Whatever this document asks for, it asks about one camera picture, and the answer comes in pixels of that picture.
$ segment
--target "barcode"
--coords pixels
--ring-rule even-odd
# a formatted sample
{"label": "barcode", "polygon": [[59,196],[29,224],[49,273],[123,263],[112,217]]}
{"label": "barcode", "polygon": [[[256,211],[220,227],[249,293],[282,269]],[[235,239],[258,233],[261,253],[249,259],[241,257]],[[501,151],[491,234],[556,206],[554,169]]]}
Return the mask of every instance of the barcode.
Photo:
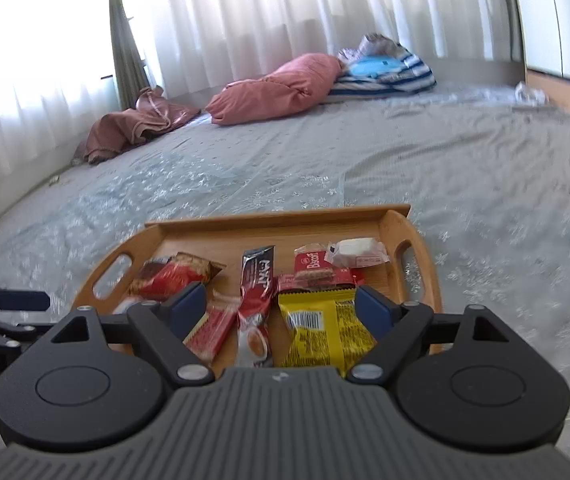
{"label": "barcode", "polygon": [[323,329],[323,313],[299,310],[287,315],[287,323],[290,328],[307,328],[310,330]]}

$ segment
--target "bed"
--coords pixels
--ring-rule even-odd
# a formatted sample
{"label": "bed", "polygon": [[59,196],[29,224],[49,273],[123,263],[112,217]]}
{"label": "bed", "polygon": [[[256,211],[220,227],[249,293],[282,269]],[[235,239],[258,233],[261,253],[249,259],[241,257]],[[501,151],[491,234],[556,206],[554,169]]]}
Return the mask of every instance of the bed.
{"label": "bed", "polygon": [[[570,384],[570,115],[510,88],[440,84],[229,127],[201,116],[14,206],[0,284],[46,290],[52,309],[28,319],[59,319],[147,219],[387,202],[412,204],[446,311],[486,304]],[[419,295],[411,257],[405,268]],[[570,413],[558,445],[570,456]]]}

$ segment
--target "white cloth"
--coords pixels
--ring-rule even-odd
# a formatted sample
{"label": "white cloth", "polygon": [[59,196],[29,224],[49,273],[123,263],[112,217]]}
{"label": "white cloth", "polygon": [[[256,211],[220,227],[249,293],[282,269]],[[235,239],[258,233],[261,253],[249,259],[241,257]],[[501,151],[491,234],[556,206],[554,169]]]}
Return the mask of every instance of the white cloth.
{"label": "white cloth", "polygon": [[87,132],[111,73],[107,0],[0,0],[0,177]]}
{"label": "white cloth", "polygon": [[510,59],[505,0],[135,2],[128,14],[150,25],[148,66],[169,97],[265,74],[305,52],[336,54],[372,30],[421,57]]}

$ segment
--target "blue and white striped fabric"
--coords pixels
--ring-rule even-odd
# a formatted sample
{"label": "blue and white striped fabric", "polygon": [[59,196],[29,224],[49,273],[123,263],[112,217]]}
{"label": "blue and white striped fabric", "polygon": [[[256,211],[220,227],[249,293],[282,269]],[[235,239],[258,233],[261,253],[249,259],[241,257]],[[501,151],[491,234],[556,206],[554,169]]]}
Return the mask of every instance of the blue and white striped fabric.
{"label": "blue and white striped fabric", "polygon": [[323,102],[335,103],[351,99],[374,99],[416,94],[436,85],[432,70],[418,56],[407,54],[400,61],[401,66],[399,68],[377,78],[339,76]]}

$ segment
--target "red and black snack wrapper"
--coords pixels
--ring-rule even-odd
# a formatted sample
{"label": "red and black snack wrapper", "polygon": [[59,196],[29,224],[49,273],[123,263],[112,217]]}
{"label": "red and black snack wrapper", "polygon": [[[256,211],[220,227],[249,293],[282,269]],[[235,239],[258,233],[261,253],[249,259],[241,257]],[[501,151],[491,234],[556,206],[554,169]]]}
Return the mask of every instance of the red and black snack wrapper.
{"label": "red and black snack wrapper", "polygon": [[274,246],[245,251],[238,309],[236,366],[271,366],[267,316],[274,293]]}

